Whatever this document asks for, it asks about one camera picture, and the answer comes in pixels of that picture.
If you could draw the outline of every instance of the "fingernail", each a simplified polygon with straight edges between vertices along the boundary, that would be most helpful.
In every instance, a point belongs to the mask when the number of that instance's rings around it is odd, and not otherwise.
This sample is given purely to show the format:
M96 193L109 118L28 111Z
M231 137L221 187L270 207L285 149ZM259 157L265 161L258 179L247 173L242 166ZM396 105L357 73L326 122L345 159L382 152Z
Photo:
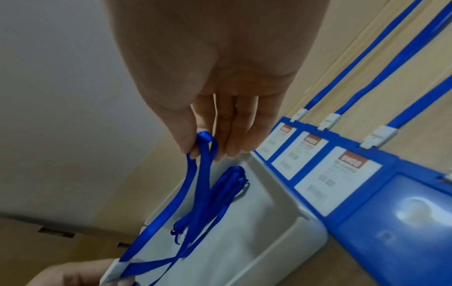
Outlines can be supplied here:
M129 277L118 281L118 286L133 286L135 283L135 277Z

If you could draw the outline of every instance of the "barcode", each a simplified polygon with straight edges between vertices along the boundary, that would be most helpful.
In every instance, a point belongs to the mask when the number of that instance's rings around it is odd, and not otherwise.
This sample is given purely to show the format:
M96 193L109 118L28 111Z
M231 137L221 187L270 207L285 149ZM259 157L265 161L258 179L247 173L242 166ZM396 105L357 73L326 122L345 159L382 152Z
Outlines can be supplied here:
M324 193L322 193L322 191L319 190L319 188L317 188L317 187L314 186L314 185L311 185L311 186L307 187L307 190L308 190L311 194L313 194L317 199L319 199L319 201L322 201L322 202L323 202L324 200L326 200L326 199L328 198L327 195L325 195Z
M287 163L286 161L282 161L281 166L283 166L283 168L285 168L286 170L292 169L292 166L289 163Z
M295 153L293 153L293 152L290 152L290 153L289 153L289 157L292 158L292 159L294 159L294 160L297 160L298 158L300 158L297 154L295 154Z
M328 180L325 182L325 184L326 184L328 187L332 187L332 186L334 186L334 184L336 184L336 182L333 181L333 180L331 180L331 179L328 179Z
M325 175L320 175L320 177L319 177L319 180L320 181L322 181L322 182L325 182L326 181L326 179L328 179L328 177L327 176L325 176Z

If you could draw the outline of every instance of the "white container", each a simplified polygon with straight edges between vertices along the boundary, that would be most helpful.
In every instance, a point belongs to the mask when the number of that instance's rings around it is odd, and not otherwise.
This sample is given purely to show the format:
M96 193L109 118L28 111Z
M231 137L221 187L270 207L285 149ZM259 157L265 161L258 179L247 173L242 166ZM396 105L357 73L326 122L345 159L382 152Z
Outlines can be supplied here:
M158 286L273 286L325 246L328 234L324 225L254 155L213 165L211 183L228 167L237 165L245 169L250 181L247 191L229 207L194 252L165 274ZM191 210L194 187L195 183L175 215L136 258L152 261L177 253L179 246L170 231L173 223ZM165 270L166 267L153 270L137 277L137 281L147 286Z

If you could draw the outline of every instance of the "person's left hand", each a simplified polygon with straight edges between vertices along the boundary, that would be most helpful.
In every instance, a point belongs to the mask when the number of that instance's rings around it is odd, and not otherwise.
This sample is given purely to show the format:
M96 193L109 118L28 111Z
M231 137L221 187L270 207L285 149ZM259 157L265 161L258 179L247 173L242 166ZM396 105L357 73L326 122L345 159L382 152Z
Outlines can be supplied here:
M98 286L100 279L113 261L113 259L105 259L51 266L26 286ZM135 278L129 277L111 285L132 286L134 282Z

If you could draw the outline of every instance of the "lanyard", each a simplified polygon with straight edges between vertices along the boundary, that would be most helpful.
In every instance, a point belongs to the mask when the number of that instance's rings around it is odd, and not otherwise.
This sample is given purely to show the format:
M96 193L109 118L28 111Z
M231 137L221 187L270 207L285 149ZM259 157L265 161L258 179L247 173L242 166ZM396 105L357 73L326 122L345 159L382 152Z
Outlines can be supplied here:
M330 129L350 107L359 99L374 89L406 61L421 50L436 35L438 35L452 20L452 1L449 2L438 15L397 54L397 56L369 83L366 87L355 93L341 108L330 114L319 126L319 130Z
M209 148L210 142L212 142L211 151ZM163 274L165 275L179 259L188 257L193 252L207 234L220 222L235 196L239 194L247 184L248 180L245 177L245 170L241 166L236 166L227 169L214 186L210 188L210 167L215 158L215 154L217 153L218 143L212 135L203 131L197 134L196 144L201 151L201 164L198 181L196 183L193 208L189 214L182 219L179 219L174 224L173 230L171 231L171 235L175 236L175 243L179 245L178 236L184 233L184 230L188 227L185 239L176 256L157 261L130 263L130 260L175 213L187 195L197 171L196 160L190 159L189 154L187 155L188 168L186 179L178 194L159 216L140 234L124 255L113 263L104 275L101 283L109 283L120 278L140 275L169 264L169 267ZM202 233L202 230L210 222L212 223L207 230ZM163 275L150 286L155 285Z
M349 64L336 78L324 87L317 95L300 109L291 119L291 122L299 121L306 115L308 110L313 108L325 95L328 94L367 54L370 53L382 40L384 40L420 3L422 0L415 0L394 20L392 20L386 28L378 35L378 37L368 46L351 64Z
M404 126L451 89L452 75L402 111L402 113L396 116L390 123L378 127L371 135L364 139L364 143L359 147L363 149L370 149L372 147L379 148L393 138L397 134L399 128Z

